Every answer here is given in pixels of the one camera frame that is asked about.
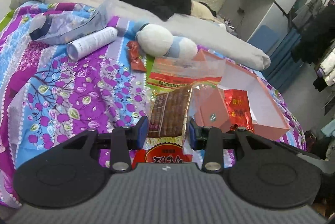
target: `white stuffed toy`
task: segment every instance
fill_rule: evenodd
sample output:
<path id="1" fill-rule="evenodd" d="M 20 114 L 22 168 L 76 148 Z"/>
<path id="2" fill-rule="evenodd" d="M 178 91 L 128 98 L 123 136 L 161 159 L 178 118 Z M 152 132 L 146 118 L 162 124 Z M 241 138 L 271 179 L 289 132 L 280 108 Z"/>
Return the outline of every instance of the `white stuffed toy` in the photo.
<path id="1" fill-rule="evenodd" d="M 198 53 L 195 42 L 185 37 L 173 36 L 170 31 L 157 24 L 137 22 L 134 32 L 143 51 L 153 57 L 191 60 Z"/>

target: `brown wrapped snack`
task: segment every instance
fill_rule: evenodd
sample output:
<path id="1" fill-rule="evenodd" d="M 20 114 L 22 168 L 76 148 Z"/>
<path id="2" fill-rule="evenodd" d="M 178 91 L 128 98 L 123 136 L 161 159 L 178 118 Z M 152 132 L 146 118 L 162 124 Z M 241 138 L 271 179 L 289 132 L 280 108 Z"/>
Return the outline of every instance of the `brown wrapped snack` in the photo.
<path id="1" fill-rule="evenodd" d="M 140 54 L 138 53 L 139 44 L 136 41 L 129 41 L 127 43 L 129 47 L 128 58 L 130 62 L 130 67 L 132 70 L 137 70 L 141 72 L 147 72 L 143 62 L 141 61 Z"/>
<path id="2" fill-rule="evenodd" d="M 149 125 L 149 138 L 178 137 L 185 133 L 192 86 L 158 94 Z"/>

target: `food package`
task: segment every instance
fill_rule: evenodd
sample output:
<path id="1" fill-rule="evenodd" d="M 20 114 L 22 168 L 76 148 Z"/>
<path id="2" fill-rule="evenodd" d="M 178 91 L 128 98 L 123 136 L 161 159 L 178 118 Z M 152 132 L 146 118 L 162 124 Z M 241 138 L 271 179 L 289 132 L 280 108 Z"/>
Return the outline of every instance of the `food package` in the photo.
<path id="1" fill-rule="evenodd" d="M 224 94 L 224 100 L 232 123 L 231 130 L 245 127 L 247 130 L 254 132 L 247 91 L 232 89 L 220 90 L 220 92 Z"/>
<path id="2" fill-rule="evenodd" d="M 187 143 L 189 117 L 209 98 L 222 79 L 225 61 L 195 62 L 156 58 L 148 78 L 149 131 L 138 162 L 191 162 L 193 151 Z"/>

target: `pink box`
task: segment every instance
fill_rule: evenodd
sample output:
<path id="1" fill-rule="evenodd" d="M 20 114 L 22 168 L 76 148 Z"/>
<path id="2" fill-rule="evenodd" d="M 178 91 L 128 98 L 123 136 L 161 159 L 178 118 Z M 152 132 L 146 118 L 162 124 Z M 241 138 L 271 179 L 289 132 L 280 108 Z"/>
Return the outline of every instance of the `pink box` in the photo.
<path id="1" fill-rule="evenodd" d="M 221 59 L 207 51 L 200 50 L 195 61 L 212 61 Z M 255 134 L 270 140 L 278 140 L 289 130 L 284 116 L 272 99 L 262 80 L 255 74 L 227 61 L 223 70 L 222 81 L 218 85 L 223 90 L 236 89 L 247 91 Z M 195 114 L 199 126 L 214 126 L 227 132 L 232 125 L 224 93 L 218 88 L 208 98 L 206 104 L 200 106 Z"/>

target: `red candy wrapper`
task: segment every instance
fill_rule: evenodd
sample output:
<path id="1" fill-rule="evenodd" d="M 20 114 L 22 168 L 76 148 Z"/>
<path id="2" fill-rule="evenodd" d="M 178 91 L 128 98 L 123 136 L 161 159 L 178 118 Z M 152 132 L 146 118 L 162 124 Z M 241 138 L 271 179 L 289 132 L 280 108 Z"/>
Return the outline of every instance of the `red candy wrapper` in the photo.
<path id="1" fill-rule="evenodd" d="M 247 91 L 221 90 L 221 92 L 224 93 L 224 100 L 232 123 L 231 130 L 246 127 L 247 130 L 254 132 Z"/>
<path id="2" fill-rule="evenodd" d="M 139 49 L 138 42 L 129 41 L 127 43 L 127 46 L 129 47 L 128 56 L 129 56 L 129 62 L 130 62 L 131 69 L 141 71 L 141 72 L 147 72 L 143 62 L 140 59 L 140 54 L 138 53 L 138 49 Z"/>

